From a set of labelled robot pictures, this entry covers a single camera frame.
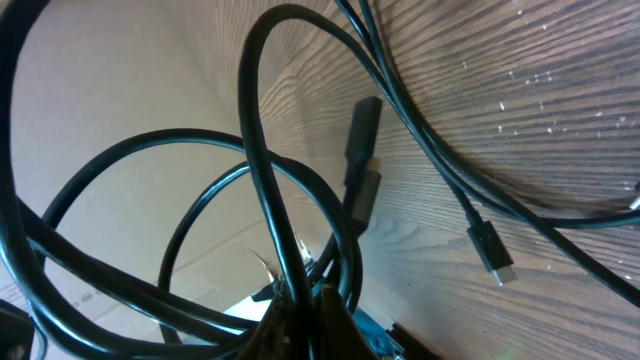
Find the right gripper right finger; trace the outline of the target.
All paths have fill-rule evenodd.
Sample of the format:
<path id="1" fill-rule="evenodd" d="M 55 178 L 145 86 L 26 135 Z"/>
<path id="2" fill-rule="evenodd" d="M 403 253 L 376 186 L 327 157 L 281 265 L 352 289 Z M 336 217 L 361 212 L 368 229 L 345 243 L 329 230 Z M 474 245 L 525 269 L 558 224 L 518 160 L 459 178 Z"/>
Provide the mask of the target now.
<path id="1" fill-rule="evenodd" d="M 338 290 L 323 285 L 316 298 L 322 360 L 377 360 L 343 304 Z"/>

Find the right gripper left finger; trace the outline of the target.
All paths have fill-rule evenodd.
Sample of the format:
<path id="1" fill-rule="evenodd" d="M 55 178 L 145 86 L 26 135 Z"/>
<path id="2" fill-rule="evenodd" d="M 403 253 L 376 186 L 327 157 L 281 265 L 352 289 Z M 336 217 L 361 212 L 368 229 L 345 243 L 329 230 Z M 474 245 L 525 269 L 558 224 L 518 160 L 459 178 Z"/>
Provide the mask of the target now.
<path id="1" fill-rule="evenodd" d="M 295 360 L 305 358 L 305 313 L 286 283 L 273 285 L 274 298 L 235 360 Z"/>

